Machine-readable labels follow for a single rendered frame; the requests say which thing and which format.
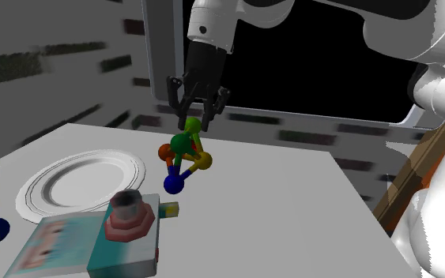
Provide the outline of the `grey framed dark window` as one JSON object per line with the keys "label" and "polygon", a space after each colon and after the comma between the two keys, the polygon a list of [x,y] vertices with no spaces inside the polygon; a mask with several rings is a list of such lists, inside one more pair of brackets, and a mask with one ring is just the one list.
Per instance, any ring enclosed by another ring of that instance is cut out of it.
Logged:
{"label": "grey framed dark window", "polygon": [[[194,0],[141,0],[153,95],[168,102],[167,77],[185,70]],[[295,0],[277,26],[238,21],[221,86],[226,106],[405,124],[417,113],[406,74],[388,73],[394,58],[369,49],[360,14],[314,0]]]}

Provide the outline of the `teal box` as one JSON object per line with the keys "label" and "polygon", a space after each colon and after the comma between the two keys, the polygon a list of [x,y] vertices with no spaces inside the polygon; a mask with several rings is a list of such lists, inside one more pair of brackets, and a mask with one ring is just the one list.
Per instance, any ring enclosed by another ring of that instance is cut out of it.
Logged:
{"label": "teal box", "polygon": [[146,236],[130,242],[106,239],[105,225],[113,212],[111,205],[107,207],[87,265],[90,278],[148,278],[157,274],[160,196],[144,194],[142,199],[153,209],[155,220]]}

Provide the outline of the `white table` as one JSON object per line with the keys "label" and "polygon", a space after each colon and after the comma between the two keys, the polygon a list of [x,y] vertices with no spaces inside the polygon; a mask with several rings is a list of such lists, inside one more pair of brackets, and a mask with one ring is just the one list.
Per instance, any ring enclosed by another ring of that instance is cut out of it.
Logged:
{"label": "white table", "polygon": [[204,139],[210,169],[164,191],[162,133],[68,124],[0,159],[0,278],[34,231],[15,209],[20,188],[80,152],[120,149],[145,163],[142,193],[179,203],[160,222],[156,278],[416,278],[327,152]]}

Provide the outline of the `brown wooden board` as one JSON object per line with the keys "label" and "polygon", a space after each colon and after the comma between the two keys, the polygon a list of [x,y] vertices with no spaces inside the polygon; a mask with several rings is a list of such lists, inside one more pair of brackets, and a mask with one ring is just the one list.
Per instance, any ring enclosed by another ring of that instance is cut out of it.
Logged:
{"label": "brown wooden board", "polygon": [[444,155],[445,122],[424,134],[373,210],[373,215],[387,234],[396,228],[413,194],[429,187]]}

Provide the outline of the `small teal and yellow block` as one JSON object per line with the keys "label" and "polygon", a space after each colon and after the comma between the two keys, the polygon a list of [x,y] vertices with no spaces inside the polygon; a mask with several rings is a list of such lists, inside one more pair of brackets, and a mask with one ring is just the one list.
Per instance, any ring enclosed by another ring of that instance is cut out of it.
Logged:
{"label": "small teal and yellow block", "polygon": [[179,203],[177,201],[160,203],[158,215],[161,219],[177,217],[179,215]]}

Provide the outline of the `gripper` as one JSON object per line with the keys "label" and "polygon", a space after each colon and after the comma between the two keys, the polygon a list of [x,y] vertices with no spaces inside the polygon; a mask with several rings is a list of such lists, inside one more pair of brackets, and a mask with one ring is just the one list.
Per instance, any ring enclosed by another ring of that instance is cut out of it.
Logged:
{"label": "gripper", "polygon": [[[215,115],[224,110],[231,91],[221,86],[221,76],[227,51],[214,45],[190,41],[187,60],[185,63],[185,77],[167,77],[168,104],[174,109],[178,117],[178,128],[184,130],[187,112],[195,97],[204,101],[202,117],[202,131],[206,132]],[[179,88],[184,85],[181,100],[178,97]],[[198,86],[203,91],[197,94]]]}

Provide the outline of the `pale picture book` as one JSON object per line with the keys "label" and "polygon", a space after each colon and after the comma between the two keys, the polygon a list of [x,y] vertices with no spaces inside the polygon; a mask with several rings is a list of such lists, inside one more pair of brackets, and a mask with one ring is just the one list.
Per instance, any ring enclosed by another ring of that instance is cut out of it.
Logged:
{"label": "pale picture book", "polygon": [[44,217],[3,278],[84,278],[105,212]]}

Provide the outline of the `grey cylinder on red octagonal base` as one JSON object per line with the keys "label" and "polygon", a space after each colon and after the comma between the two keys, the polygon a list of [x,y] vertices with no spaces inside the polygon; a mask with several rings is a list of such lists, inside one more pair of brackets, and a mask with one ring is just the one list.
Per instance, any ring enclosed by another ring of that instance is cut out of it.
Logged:
{"label": "grey cylinder on red octagonal base", "polygon": [[138,190],[122,190],[110,201],[111,214],[104,222],[105,238],[114,242],[131,242],[145,237],[156,219],[152,207],[143,201]]}

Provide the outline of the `white plate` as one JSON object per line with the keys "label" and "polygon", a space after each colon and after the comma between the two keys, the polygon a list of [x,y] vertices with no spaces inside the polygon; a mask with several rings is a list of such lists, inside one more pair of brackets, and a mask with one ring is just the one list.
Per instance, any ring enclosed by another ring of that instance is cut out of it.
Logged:
{"label": "white plate", "polygon": [[145,173],[145,163],[128,152],[101,149],[78,153],[35,173],[21,187],[15,208],[34,224],[44,217],[98,211],[117,192],[139,189]]}

